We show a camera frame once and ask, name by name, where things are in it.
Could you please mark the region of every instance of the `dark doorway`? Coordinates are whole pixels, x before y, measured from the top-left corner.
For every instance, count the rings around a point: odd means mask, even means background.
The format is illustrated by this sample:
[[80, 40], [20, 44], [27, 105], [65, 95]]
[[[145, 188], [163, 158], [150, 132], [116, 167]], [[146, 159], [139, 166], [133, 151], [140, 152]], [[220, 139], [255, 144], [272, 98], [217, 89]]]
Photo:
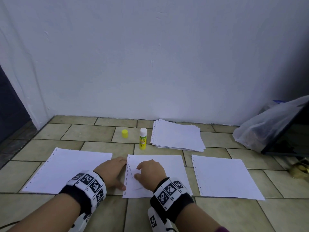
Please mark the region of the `dark doorway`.
[[0, 66], [0, 142], [29, 120], [28, 112]]

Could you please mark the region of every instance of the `person's left hand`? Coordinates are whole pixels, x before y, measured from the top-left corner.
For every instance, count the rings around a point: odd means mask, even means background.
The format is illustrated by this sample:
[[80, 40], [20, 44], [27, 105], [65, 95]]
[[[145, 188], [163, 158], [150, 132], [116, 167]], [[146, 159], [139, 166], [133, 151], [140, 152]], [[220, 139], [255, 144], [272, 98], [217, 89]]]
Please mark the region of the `person's left hand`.
[[117, 157], [116, 159], [105, 161], [93, 171], [103, 178], [106, 188], [115, 186], [119, 190], [125, 191], [125, 185], [117, 179], [117, 176], [119, 175], [122, 167], [126, 164], [127, 160], [125, 158]]

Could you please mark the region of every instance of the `purple sleeve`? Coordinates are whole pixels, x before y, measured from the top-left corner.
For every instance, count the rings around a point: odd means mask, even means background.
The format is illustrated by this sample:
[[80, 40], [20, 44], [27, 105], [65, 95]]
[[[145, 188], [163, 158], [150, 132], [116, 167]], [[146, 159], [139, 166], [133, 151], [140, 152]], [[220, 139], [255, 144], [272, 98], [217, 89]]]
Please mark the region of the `purple sleeve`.
[[220, 227], [215, 232], [229, 232], [229, 231], [224, 227]]

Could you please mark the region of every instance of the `person's right arm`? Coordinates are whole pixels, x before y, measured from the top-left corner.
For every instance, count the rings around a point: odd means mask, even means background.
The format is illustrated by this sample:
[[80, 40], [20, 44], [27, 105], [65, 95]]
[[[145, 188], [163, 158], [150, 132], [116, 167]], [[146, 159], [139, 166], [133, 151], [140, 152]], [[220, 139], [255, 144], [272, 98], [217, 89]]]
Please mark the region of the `person's right arm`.
[[[154, 160], [141, 162], [137, 169], [141, 170], [141, 174], [135, 174], [134, 178], [152, 192], [160, 181], [167, 177], [164, 168]], [[183, 208], [175, 221], [175, 225], [179, 232], [215, 232], [221, 227], [195, 203], [188, 204]]]

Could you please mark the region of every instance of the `tile floor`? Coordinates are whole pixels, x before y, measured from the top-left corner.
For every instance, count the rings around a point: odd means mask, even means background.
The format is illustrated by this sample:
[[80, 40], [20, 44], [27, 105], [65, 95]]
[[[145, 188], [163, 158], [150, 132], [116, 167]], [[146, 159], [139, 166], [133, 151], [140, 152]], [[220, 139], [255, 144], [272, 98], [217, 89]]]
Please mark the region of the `tile floor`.
[[[139, 129], [147, 128], [150, 136], [152, 124], [153, 121], [146, 120], [55, 116], [39, 133], [31, 123], [26, 124], [0, 144], [0, 232], [8, 230], [10, 226], [6, 225], [21, 220], [53, 197], [25, 194], [20, 190], [55, 147], [111, 152], [113, 158], [128, 154], [181, 155], [196, 203], [230, 231], [308, 230], [309, 183], [293, 179], [286, 172], [295, 160], [263, 156], [247, 150], [231, 135], [237, 127], [209, 124], [195, 124], [200, 127], [206, 146], [203, 153], [152, 145], [141, 151], [137, 145]], [[121, 137], [124, 127], [129, 131], [128, 139]], [[201, 197], [192, 154], [242, 159], [266, 200]], [[124, 170], [119, 179], [124, 181]], [[108, 189], [105, 201], [85, 231], [102, 231], [104, 226], [106, 232], [151, 232], [147, 218], [149, 206], [149, 199], [123, 199], [121, 191]]]

